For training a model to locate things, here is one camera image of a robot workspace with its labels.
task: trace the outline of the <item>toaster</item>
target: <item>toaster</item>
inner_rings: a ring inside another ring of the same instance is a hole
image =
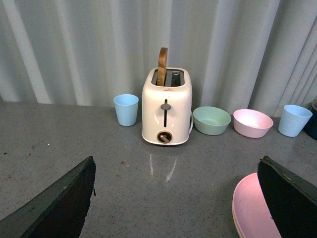
[[[166,68],[163,86],[158,68],[150,71],[142,91],[142,137],[157,145],[186,142],[193,127],[192,84],[182,68]]]

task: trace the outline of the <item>plastic cup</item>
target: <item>plastic cup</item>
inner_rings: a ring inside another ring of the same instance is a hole
[[[114,99],[115,112],[122,126],[134,125],[137,120],[139,98],[131,94],[121,94]]]
[[[297,136],[313,113],[297,105],[286,105],[279,122],[278,131],[289,137]]]

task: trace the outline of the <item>bread slice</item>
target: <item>bread slice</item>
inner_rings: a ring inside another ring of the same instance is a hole
[[[162,47],[159,52],[157,86],[164,86],[164,83],[165,83],[167,50],[168,50],[167,48]]]

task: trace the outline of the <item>black object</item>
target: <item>black object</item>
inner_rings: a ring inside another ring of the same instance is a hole
[[[260,186],[283,238],[317,238],[317,187],[265,156]]]
[[[313,139],[317,140],[317,100],[312,102],[311,112],[312,117],[309,119],[304,127],[304,131]]]
[[[2,221],[1,238],[77,238],[94,188],[92,156]]]

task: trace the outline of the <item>toaster slot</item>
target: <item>toaster slot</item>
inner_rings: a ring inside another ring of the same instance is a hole
[[[157,86],[158,71],[155,70],[151,83]],[[176,69],[167,69],[164,87],[179,87],[184,85],[184,72]]]

